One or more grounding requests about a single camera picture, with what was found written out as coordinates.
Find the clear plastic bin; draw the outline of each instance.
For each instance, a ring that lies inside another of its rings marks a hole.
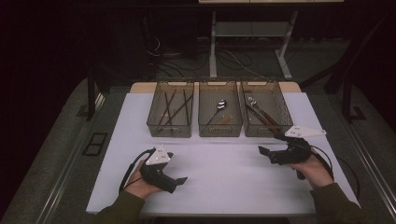
[[[274,133],[284,133],[293,125],[275,79],[247,77],[241,80],[239,90],[245,136],[273,137]]]
[[[201,137],[239,137],[243,121],[235,78],[200,78],[198,124]]]
[[[163,78],[157,82],[147,125],[153,137],[191,137],[195,78]]]

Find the sleeve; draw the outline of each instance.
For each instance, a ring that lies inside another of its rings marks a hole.
[[[117,200],[104,208],[94,218],[93,224],[135,224],[145,201],[131,193],[122,191]]]
[[[351,202],[338,184],[311,190],[317,210],[318,223],[369,223],[369,216]]]

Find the utensil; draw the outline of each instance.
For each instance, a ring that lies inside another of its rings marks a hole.
[[[221,120],[219,120],[216,124],[228,124],[233,119],[233,116],[225,116]]]
[[[218,109],[216,110],[216,113],[212,116],[212,118],[209,120],[209,122],[206,125],[209,125],[210,121],[220,112],[220,110],[225,109],[227,106],[227,101],[226,100],[220,100],[218,101]]]
[[[247,100],[254,108],[258,109],[260,113],[264,115],[265,119],[267,119],[271,124],[278,125],[277,122],[273,118],[271,118],[269,114],[267,114],[263,109],[259,107],[259,105],[257,104],[256,100],[254,100],[253,97],[249,96]]]
[[[187,102],[186,90],[183,90],[183,96],[184,96],[184,102]],[[187,120],[187,125],[190,125],[189,109],[187,105],[186,105],[186,120]]]
[[[246,104],[246,107],[247,107],[248,111],[250,111],[250,113],[252,115],[254,115],[254,117],[256,117],[256,119],[258,119],[262,124],[264,124],[264,125],[272,125],[266,118],[264,118],[256,110],[254,110],[253,107],[251,107],[248,104]],[[278,128],[269,128],[269,130],[272,133],[280,133],[280,130]]]
[[[167,125],[168,123],[171,122],[171,120],[178,114],[178,112],[180,112],[180,110],[184,107],[187,106],[187,103],[189,102],[189,100],[192,98],[192,96],[194,95],[194,93],[191,94],[191,96],[189,98],[187,98],[187,100],[175,111],[175,114],[173,114],[168,121],[166,121],[166,123],[164,125]]]
[[[163,111],[163,114],[161,115],[161,119],[160,119],[160,122],[158,122],[158,125],[161,125],[161,123],[163,122],[163,118],[165,117],[166,112],[168,112],[168,116],[169,117],[171,116],[169,114],[169,105],[172,103],[172,101],[173,101],[173,99],[175,97],[175,94],[176,94],[176,90],[174,90],[174,92],[172,93],[171,99],[168,101],[168,97],[167,97],[167,94],[165,92],[166,108]]]

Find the white table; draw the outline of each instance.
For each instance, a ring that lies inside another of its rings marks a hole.
[[[286,149],[272,138],[201,138],[198,134],[198,94],[194,95],[191,138],[153,138],[146,125],[153,93],[127,94],[111,137],[87,212],[113,204],[130,163],[144,150],[164,144],[175,156],[164,168],[172,178],[187,176],[173,194],[151,195],[142,217],[292,217],[315,214],[307,181],[297,179],[287,166],[271,164],[258,145]],[[318,118],[301,92],[284,93],[294,125],[321,129]],[[335,181],[349,200],[358,203],[326,136],[305,138],[331,158]]]

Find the metal spoon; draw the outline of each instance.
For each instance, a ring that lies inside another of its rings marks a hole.
[[[220,112],[220,110],[224,109],[227,106],[227,101],[225,100],[220,100],[218,101],[218,110],[216,110],[216,113],[212,116],[212,118],[209,120],[209,122],[206,125],[209,125],[210,121]]]

